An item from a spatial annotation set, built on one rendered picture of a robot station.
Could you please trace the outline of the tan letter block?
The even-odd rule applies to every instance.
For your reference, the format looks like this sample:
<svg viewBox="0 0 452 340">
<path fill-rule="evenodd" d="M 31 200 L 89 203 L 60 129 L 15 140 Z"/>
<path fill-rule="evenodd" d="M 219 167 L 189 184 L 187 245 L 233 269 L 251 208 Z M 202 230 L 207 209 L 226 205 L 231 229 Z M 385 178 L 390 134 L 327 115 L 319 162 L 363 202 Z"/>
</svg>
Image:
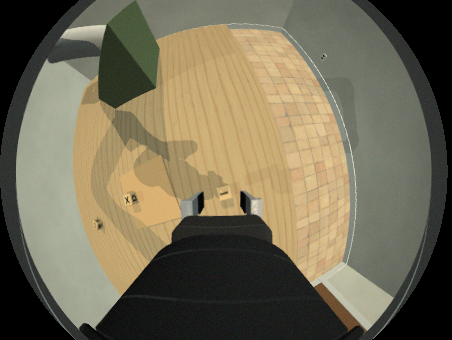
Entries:
<svg viewBox="0 0 452 340">
<path fill-rule="evenodd" d="M 93 220 L 93 226 L 94 226 L 97 230 L 101 229 L 101 228 L 102 228 L 102 221 L 101 221 L 99 218 L 94 219 L 94 220 Z"/>
<path fill-rule="evenodd" d="M 138 203 L 136 193 L 130 193 L 130 194 L 123 195 L 123 199 L 125 202 L 125 206 L 129 206 L 129 205 Z"/>
<path fill-rule="evenodd" d="M 219 201 L 224 201 L 232 198 L 230 186 L 228 184 L 217 187 L 216 192 Z"/>
</svg>

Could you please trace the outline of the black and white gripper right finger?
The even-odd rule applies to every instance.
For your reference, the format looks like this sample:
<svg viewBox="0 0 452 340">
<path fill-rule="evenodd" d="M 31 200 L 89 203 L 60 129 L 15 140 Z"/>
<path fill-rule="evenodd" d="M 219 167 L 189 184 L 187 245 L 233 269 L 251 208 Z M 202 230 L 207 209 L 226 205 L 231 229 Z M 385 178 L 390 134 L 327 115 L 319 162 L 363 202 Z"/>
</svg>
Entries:
<svg viewBox="0 0 452 340">
<path fill-rule="evenodd" d="M 258 215 L 262 219 L 263 199 L 255 198 L 247 191 L 240 191 L 240 206 L 244 213 Z"/>
</svg>

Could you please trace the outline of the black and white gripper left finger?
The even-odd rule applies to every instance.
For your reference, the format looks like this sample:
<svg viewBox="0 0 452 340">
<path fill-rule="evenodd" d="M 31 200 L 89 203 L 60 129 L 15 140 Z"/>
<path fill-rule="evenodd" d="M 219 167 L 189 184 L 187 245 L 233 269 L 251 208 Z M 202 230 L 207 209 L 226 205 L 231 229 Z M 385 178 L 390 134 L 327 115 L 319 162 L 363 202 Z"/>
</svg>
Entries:
<svg viewBox="0 0 452 340">
<path fill-rule="evenodd" d="M 186 216 L 198 216 L 204 208 L 204 192 L 197 192 L 189 199 L 180 201 L 182 220 Z"/>
</svg>

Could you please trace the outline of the tan flat mat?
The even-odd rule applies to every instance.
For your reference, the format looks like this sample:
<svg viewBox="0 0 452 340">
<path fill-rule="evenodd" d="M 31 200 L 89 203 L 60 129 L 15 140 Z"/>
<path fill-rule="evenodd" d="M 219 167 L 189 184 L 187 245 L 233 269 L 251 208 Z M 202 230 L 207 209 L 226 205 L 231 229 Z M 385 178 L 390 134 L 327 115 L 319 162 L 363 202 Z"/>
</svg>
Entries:
<svg viewBox="0 0 452 340">
<path fill-rule="evenodd" d="M 162 155 L 119 178 L 124 195 L 136 193 L 138 203 L 128 207 L 137 229 L 181 217 Z"/>
</svg>

